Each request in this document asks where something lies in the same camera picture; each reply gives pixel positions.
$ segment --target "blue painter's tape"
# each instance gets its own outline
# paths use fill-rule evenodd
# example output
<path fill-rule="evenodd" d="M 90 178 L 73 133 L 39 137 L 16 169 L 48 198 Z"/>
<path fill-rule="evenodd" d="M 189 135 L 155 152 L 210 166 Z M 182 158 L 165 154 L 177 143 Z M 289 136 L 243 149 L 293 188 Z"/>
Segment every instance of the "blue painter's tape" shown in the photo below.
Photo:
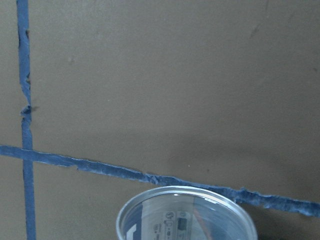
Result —
<path fill-rule="evenodd" d="M 29 49 L 29 14 L 28 0 L 17 0 L 17 22 L 19 37 L 19 82 L 27 100 L 27 106 L 21 111 L 22 146 L 32 149 L 33 141 L 30 130 L 31 117 L 31 86 L 30 76 L 30 49 Z M 34 194 L 33 162 L 23 159 L 23 183 L 25 202 L 25 222 L 27 240 L 36 240 L 36 214 Z"/>
<path fill-rule="evenodd" d="M 262 195 L 258 192 L 251 192 L 242 188 L 235 190 L 230 187 L 214 186 L 185 181 L 174 176 L 161 176 L 149 173 L 142 173 L 126 167 L 111 165 L 102 162 L 78 159 L 69 156 L 62 156 L 53 153 L 44 153 L 34 150 L 22 149 L 13 146 L 0 145 L 0 155 L 14 158 L 26 159 L 38 163 L 51 164 L 56 166 L 77 166 L 81 171 L 108 175 L 123 179 L 137 180 L 143 183 L 152 183 L 160 186 L 192 186 L 207 189 L 221 194 L 237 203 L 246 203 L 254 206 L 263 206 L 267 209 L 277 209 L 286 212 L 300 213 L 306 216 L 320 218 L 320 203 L 296 200 L 289 197 L 276 195 Z"/>

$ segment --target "plastic cup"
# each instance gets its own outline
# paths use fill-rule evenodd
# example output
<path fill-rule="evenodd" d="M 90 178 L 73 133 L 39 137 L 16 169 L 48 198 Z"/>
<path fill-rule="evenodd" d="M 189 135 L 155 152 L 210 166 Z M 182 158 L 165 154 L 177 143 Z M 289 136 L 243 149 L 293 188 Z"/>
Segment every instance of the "plastic cup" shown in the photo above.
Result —
<path fill-rule="evenodd" d="M 119 240 L 257 240 L 250 216 L 217 193 L 154 188 L 130 199 L 116 220 Z"/>

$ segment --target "cardboard surface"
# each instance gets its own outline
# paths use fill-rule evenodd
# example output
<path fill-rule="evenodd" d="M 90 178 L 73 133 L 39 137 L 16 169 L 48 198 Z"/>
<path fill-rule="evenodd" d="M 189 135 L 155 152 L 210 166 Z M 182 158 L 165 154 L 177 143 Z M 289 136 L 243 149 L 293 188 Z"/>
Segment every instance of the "cardboard surface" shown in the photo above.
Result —
<path fill-rule="evenodd" d="M 20 111 L 26 104 L 19 84 L 16 3 L 0 2 L 0 144 L 20 147 Z"/>
<path fill-rule="evenodd" d="M 26 239 L 22 161 L 0 156 L 0 233 L 2 239 Z"/>
<path fill-rule="evenodd" d="M 31 0 L 34 149 L 319 201 L 319 14 Z"/>

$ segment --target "blue tape strip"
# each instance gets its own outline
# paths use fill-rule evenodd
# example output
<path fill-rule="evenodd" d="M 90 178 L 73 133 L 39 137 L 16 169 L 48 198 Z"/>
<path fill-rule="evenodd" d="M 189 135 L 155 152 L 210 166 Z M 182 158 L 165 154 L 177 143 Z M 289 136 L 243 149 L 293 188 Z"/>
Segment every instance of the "blue tape strip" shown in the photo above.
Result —
<path fill-rule="evenodd" d="M 17 0 L 17 22 L 19 37 L 19 73 L 22 92 L 27 100 L 27 106 L 21 111 L 22 146 L 32 149 L 32 134 L 30 131 L 31 117 L 31 86 L 30 76 L 30 50 L 29 50 L 29 14 L 28 0 Z M 34 194 L 33 162 L 23 159 L 23 183 L 25 202 L 25 223 L 27 240 L 36 240 L 36 214 Z"/>
<path fill-rule="evenodd" d="M 230 187 L 200 184 L 185 181 L 173 176 L 161 176 L 142 173 L 140 171 L 132 170 L 126 167 L 90 161 L 86 159 L 78 159 L 69 156 L 62 156 L 53 153 L 38 152 L 14 146 L 0 145 L 0 154 L 56 166 L 77 166 L 77 169 L 81 171 L 108 175 L 123 179 L 137 180 L 143 183 L 152 183 L 160 186 L 180 185 L 203 188 L 221 194 L 237 203 L 263 206 L 267 209 L 277 209 L 281 211 L 300 213 L 306 216 L 314 216 L 320 218 L 320 203 L 318 202 L 295 200 L 289 197 L 276 195 L 262 195 L 258 192 L 248 191 L 245 188 L 235 190 Z"/>

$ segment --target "clear plastic cup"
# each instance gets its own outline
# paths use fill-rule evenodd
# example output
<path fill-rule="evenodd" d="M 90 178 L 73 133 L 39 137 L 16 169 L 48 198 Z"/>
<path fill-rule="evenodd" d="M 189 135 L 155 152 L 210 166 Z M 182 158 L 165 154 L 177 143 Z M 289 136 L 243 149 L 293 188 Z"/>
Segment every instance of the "clear plastic cup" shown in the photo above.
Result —
<path fill-rule="evenodd" d="M 133 197 L 116 220 L 119 240 L 257 240 L 250 216 L 217 193 L 158 187 Z"/>

